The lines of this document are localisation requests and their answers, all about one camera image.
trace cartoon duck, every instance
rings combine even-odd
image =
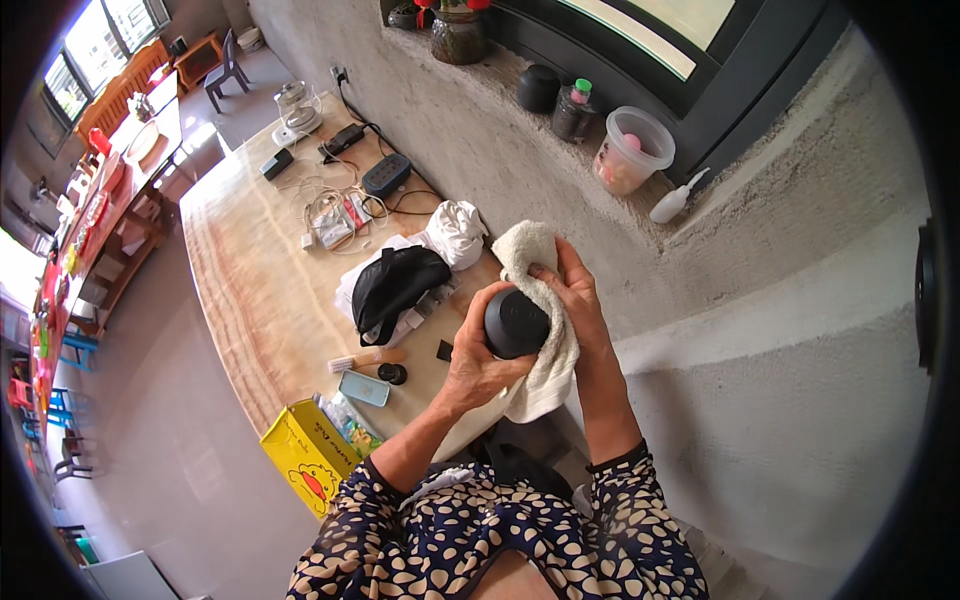
[[[323,502],[314,502],[313,509],[320,515],[326,514],[326,503],[336,490],[336,475],[332,470],[320,465],[304,465],[296,470],[287,471],[290,481],[304,486],[309,493]]]

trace hand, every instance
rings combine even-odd
[[[498,281],[473,296],[467,318],[453,339],[450,371],[434,403],[455,414],[483,406],[503,388],[513,385],[533,369],[536,354],[499,360],[484,344],[483,316],[490,300],[511,284]]]
[[[530,275],[547,284],[560,301],[564,303],[566,314],[577,334],[581,355],[585,358],[597,356],[612,349],[607,322],[600,311],[596,282],[593,275],[584,266],[573,246],[559,235],[557,240],[557,259],[563,279],[540,265],[530,267]]]

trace white bucket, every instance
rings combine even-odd
[[[640,150],[624,135],[640,140]],[[677,146],[673,136],[652,114],[639,108],[620,107],[607,117],[607,137],[593,159],[593,173],[614,196],[626,196],[639,188],[654,171],[673,164]]]
[[[263,36],[256,27],[250,28],[237,37],[237,43],[244,54],[253,54],[263,47]]]

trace electrical outlet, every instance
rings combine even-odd
[[[347,70],[340,64],[337,64],[336,62],[334,62],[333,65],[330,67],[330,77],[333,78],[334,85],[336,85],[336,83],[341,80],[345,84],[350,83],[350,79],[347,78]]]

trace navy blue shirt with beige spots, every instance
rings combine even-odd
[[[591,517],[524,480],[496,483],[491,467],[464,469],[461,483],[431,489],[438,473],[403,494],[370,460],[360,464],[297,563],[286,600],[467,598],[508,549],[526,555],[562,599],[708,598],[646,442],[589,468]]]

